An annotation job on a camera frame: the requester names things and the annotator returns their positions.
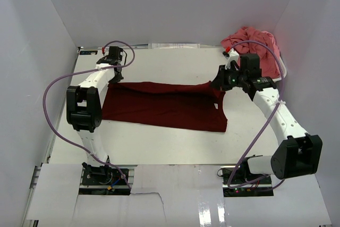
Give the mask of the dark red t-shirt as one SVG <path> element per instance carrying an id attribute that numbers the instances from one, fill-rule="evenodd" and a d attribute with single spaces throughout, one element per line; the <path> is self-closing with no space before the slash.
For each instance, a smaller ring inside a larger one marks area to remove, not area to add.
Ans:
<path id="1" fill-rule="evenodd" d="M 227 129 L 224 95 L 210 82 L 115 83 L 108 85 L 102 115 L 104 120 L 224 133 Z"/>

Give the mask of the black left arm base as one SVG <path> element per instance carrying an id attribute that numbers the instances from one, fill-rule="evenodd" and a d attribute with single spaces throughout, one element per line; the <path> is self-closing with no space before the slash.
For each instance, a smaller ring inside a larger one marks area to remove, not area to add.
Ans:
<path id="1" fill-rule="evenodd" d="M 122 168 L 121 172 L 107 165 L 92 166 L 82 163 L 82 176 L 79 186 L 80 195 L 128 196 L 132 184 L 132 170 Z"/>

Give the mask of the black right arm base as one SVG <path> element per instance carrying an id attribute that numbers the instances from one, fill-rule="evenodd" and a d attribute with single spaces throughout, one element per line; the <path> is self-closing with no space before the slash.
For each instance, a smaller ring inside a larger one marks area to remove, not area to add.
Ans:
<path id="1" fill-rule="evenodd" d="M 235 188 L 234 186 L 241 185 L 245 182 L 257 178 L 256 175 L 242 174 L 241 171 L 237 171 L 231 181 L 231 188 L 227 186 L 228 179 L 232 173 L 233 167 L 222 167 L 217 171 L 217 176 L 222 178 L 223 183 L 223 195 L 225 198 L 241 198 L 241 197 L 272 197 L 274 192 L 272 188 L 271 177 L 266 177 L 262 180 L 256 181 L 245 186 Z"/>

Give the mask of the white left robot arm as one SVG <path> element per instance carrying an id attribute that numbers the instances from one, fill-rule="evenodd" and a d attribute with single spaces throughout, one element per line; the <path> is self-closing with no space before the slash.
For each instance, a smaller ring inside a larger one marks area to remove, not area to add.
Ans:
<path id="1" fill-rule="evenodd" d="M 103 166 L 109 162 L 98 127 L 103 119 L 100 93 L 110 82 L 119 82 L 122 77 L 123 57 L 126 52 L 117 46 L 104 51 L 96 68 L 79 85 L 69 86 L 66 91 L 66 120 L 77 131 L 83 147 L 87 150 L 87 164 L 97 167 L 94 178 L 101 184 L 112 179 L 112 170 Z"/>

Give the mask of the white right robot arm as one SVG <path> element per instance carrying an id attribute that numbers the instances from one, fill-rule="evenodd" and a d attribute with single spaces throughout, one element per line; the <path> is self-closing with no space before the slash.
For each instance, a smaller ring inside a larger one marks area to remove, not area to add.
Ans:
<path id="1" fill-rule="evenodd" d="M 283 180 L 315 174 L 322 140 L 318 135 L 309 134 L 298 124 L 281 100 L 273 79 L 262 75 L 259 56 L 239 55 L 232 49 L 223 54 L 227 57 L 227 63 L 219 66 L 211 86 L 221 91 L 242 88 L 262 111 L 278 142 L 273 155 L 251 156 L 242 160 L 241 180 L 251 184 L 260 175 L 275 175 Z"/>

